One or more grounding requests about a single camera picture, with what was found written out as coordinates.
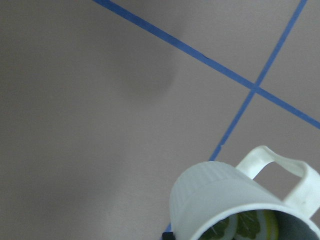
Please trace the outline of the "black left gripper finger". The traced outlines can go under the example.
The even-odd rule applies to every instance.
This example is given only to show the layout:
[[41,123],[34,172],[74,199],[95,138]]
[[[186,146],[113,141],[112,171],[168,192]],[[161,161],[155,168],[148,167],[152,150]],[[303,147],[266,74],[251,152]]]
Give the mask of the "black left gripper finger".
[[174,240],[174,233],[173,232],[163,232],[161,239],[162,240]]

